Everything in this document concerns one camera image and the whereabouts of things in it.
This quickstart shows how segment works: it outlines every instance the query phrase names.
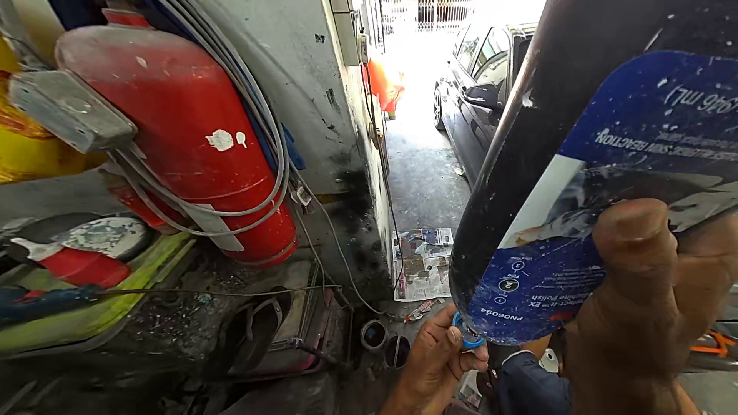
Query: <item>hand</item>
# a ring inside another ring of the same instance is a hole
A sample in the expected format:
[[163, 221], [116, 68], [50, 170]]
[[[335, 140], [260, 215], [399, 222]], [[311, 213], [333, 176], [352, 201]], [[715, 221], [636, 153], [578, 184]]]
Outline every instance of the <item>hand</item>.
[[383, 415], [440, 414], [464, 372], [487, 370], [486, 344], [461, 352], [461, 332], [451, 326], [454, 314], [452, 303], [421, 326]]
[[612, 206], [593, 238], [607, 277], [567, 333], [575, 414], [677, 414], [675, 378], [738, 275], [738, 220], [677, 244], [656, 199]]

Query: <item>workshop floor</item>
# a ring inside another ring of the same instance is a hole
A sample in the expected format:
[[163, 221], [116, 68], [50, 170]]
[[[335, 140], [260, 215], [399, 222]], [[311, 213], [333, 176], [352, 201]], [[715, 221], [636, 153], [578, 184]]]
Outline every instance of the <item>workshop floor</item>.
[[446, 132], [433, 126], [433, 88], [442, 65], [433, 42], [397, 41], [388, 36], [387, 55], [403, 72], [404, 95], [396, 119], [387, 121], [390, 192], [397, 227], [450, 227], [453, 233], [469, 199], [466, 177], [459, 176]]

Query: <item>newspaper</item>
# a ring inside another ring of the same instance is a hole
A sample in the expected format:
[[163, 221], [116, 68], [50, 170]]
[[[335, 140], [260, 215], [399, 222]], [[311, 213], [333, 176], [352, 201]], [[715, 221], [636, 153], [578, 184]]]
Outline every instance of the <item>newspaper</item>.
[[393, 232], [395, 301], [450, 297], [449, 262], [453, 243], [449, 228], [408, 230], [400, 232], [399, 239], [397, 232]]

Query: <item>red fire extinguisher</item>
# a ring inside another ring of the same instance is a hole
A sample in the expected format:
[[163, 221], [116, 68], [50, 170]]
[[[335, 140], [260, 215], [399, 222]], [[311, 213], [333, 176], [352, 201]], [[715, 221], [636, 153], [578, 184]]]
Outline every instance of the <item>red fire extinguisher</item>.
[[[106, 10], [108, 26], [81, 27], [56, 44], [60, 67], [81, 77], [138, 127], [133, 152], [180, 199], [239, 212], [259, 205], [275, 178], [225, 71], [198, 45], [154, 30], [135, 13]], [[276, 201], [245, 216], [191, 211], [207, 232], [237, 230]], [[282, 205], [251, 230], [211, 239], [236, 260], [268, 267], [297, 247]]]

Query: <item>car window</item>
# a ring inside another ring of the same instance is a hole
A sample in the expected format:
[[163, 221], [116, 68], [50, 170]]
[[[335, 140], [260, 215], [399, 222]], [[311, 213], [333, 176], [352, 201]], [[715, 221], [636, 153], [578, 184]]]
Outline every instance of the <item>car window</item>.
[[479, 51], [479, 56], [477, 56], [477, 59], [474, 62], [474, 69], [472, 70], [474, 79], [479, 77], [483, 66], [488, 66], [495, 60], [495, 58], [499, 60], [500, 58], [498, 55], [503, 52], [507, 52], [509, 49], [510, 41], [508, 40], [507, 35], [499, 29], [490, 30], [487, 39], [485, 39], [482, 44], [482, 49]]
[[454, 49], [452, 51], [454, 56], [458, 55], [459, 46], [461, 46], [461, 39], [463, 39], [463, 36], [466, 34], [466, 31], [468, 29], [469, 29], [469, 26], [462, 27], [461, 30], [459, 30], [459, 33], [456, 35], [456, 40], [454, 41]]
[[510, 43], [507, 35], [493, 29], [482, 46], [472, 72], [477, 83], [494, 85], [498, 90], [508, 76]]
[[461, 48], [458, 53], [458, 61], [462, 68], [468, 69], [472, 62], [474, 52], [477, 50], [479, 40], [489, 32], [489, 27], [481, 24], [473, 24], [469, 27], [466, 35], [461, 42]]

